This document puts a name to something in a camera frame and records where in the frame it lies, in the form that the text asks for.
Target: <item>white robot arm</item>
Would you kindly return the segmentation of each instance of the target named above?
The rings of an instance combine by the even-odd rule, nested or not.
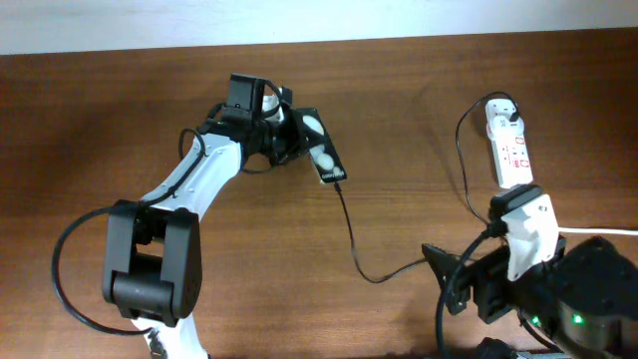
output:
[[[273,95],[266,94],[266,88]],[[272,168],[321,148],[311,157],[322,182],[344,180],[339,158],[316,109],[292,109],[292,92],[270,81],[233,74],[225,104],[215,106],[185,157],[168,178],[140,201],[120,200],[74,221],[58,239],[52,260],[54,288],[65,308],[93,329],[119,335],[144,334],[152,358],[207,358],[199,344],[192,311],[202,283],[199,222],[221,188],[254,154]],[[330,157],[331,166],[326,166]],[[108,214],[103,296],[139,331],[115,329],[79,312],[60,283],[59,263],[70,233],[100,214]],[[139,251],[163,244],[162,256]]]

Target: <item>wooden surface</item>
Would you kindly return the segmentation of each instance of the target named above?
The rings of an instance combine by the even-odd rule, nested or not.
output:
[[[2,57],[0,357],[148,358],[141,338],[94,332],[65,312],[53,245],[80,214],[163,180],[179,131],[225,99],[231,72],[272,79],[294,90],[296,107],[319,109],[371,274],[421,257],[423,242],[461,252],[481,230],[462,201],[454,131],[493,90],[519,102],[534,176],[561,225],[635,225],[636,44],[629,29]],[[462,145],[485,212],[499,188],[482,110]],[[236,177],[201,230],[195,320],[213,357],[434,351],[433,274],[422,265],[382,285],[362,280],[339,199],[308,161]],[[70,238],[64,287],[91,317],[131,328],[101,296],[105,236],[100,218]],[[569,235],[571,245],[586,237]],[[608,237],[638,261],[634,238]],[[538,348],[513,316],[486,326],[473,304],[444,328],[459,348],[485,336]]]

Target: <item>power strip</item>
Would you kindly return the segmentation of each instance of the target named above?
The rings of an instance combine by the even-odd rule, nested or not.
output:
[[[487,136],[491,140],[498,185],[505,189],[533,181],[523,135],[525,125],[522,118],[510,122],[513,113],[514,105],[510,100],[494,99],[485,105]]]

